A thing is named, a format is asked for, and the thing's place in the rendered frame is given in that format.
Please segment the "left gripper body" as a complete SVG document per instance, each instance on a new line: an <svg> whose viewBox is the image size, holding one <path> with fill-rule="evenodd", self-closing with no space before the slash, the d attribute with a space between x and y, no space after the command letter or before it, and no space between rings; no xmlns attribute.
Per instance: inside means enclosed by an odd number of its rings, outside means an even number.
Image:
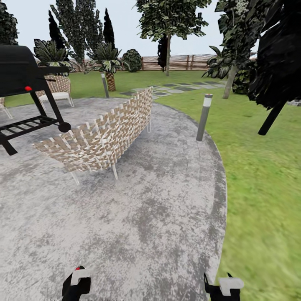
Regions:
<svg viewBox="0 0 301 301"><path fill-rule="evenodd" d="M62 296L73 294L79 301L82 294L88 294L91 288L91 277L82 278L76 286L71 286L71 280L63 283Z"/></svg>

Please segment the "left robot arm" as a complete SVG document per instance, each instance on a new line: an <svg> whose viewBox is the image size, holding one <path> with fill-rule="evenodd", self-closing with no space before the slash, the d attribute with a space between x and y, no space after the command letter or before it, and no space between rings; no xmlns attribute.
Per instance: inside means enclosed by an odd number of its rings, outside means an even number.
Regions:
<svg viewBox="0 0 301 301"><path fill-rule="evenodd" d="M82 294L88 294L95 273L95 269L74 270L63 283L62 301L79 301Z"/></svg>

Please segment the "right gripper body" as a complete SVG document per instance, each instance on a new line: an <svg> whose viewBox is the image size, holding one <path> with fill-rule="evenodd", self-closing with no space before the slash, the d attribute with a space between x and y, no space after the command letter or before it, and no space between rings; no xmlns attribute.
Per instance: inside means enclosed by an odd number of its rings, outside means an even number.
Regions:
<svg viewBox="0 0 301 301"><path fill-rule="evenodd" d="M240 291L238 289L230 289L230 296L223 296L219 286L209 285L209 293L211 301L240 301Z"/></svg>

